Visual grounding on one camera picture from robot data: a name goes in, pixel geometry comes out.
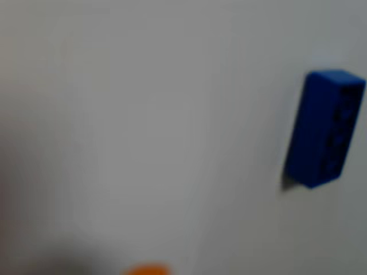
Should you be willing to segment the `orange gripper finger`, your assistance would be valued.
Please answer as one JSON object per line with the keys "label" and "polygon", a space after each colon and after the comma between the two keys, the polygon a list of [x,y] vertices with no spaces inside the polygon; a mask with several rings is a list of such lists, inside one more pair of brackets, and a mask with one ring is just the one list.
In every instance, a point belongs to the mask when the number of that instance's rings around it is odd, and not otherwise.
{"label": "orange gripper finger", "polygon": [[120,275],[172,275],[172,271],[163,262],[141,262],[124,268]]}

